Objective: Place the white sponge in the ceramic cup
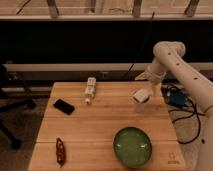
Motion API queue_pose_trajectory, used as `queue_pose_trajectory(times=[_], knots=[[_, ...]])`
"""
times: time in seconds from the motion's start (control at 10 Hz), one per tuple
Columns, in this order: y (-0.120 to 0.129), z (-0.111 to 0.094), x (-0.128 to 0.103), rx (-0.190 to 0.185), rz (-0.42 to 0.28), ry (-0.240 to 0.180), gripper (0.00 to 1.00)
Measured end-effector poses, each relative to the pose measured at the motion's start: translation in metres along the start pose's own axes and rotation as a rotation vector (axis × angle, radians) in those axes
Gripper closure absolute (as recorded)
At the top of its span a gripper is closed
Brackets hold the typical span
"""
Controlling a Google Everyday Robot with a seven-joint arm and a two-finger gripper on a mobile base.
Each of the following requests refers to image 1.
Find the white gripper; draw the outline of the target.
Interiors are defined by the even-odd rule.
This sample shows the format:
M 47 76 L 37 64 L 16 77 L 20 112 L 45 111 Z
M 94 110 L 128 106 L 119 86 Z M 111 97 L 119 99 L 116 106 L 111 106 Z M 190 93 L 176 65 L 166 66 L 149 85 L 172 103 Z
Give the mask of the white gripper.
M 149 98 L 153 95 L 153 91 L 150 88 L 142 88 L 133 94 L 133 99 L 136 101 L 134 110 L 137 113 L 144 111 L 148 103 Z

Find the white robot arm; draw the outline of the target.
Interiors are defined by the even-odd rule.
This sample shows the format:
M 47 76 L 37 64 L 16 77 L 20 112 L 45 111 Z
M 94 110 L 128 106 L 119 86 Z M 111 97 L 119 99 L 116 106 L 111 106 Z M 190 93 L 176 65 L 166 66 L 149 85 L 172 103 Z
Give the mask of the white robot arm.
M 207 116 L 200 145 L 196 171 L 213 171 L 213 82 L 187 64 L 182 57 L 185 45 L 179 41 L 161 41 L 154 45 L 154 59 L 136 80 L 147 79 L 152 84 L 163 81 L 170 71 L 197 102 Z

